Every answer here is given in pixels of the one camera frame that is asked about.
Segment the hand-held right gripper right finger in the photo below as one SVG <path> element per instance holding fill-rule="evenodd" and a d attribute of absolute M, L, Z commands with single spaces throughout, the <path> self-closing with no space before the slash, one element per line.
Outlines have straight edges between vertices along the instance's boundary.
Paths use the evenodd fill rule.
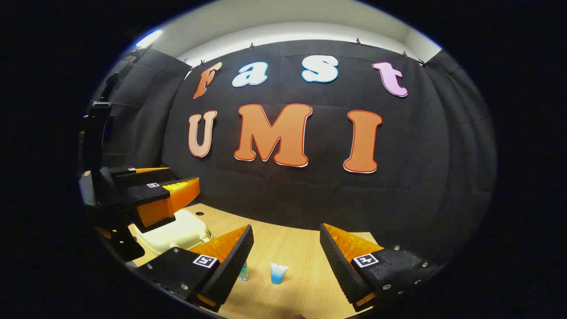
<path fill-rule="evenodd" d="M 326 223 L 320 225 L 320 244 L 357 312 L 393 305 L 445 268 L 399 245 L 383 247 Z"/>

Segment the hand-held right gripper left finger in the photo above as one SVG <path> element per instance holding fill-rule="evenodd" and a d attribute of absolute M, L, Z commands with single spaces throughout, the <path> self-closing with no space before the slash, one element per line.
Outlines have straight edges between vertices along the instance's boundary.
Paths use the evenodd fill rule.
<path fill-rule="evenodd" d="M 170 248 L 136 267 L 144 279 L 187 303 L 217 312 L 254 244 L 250 224 L 189 250 Z"/>

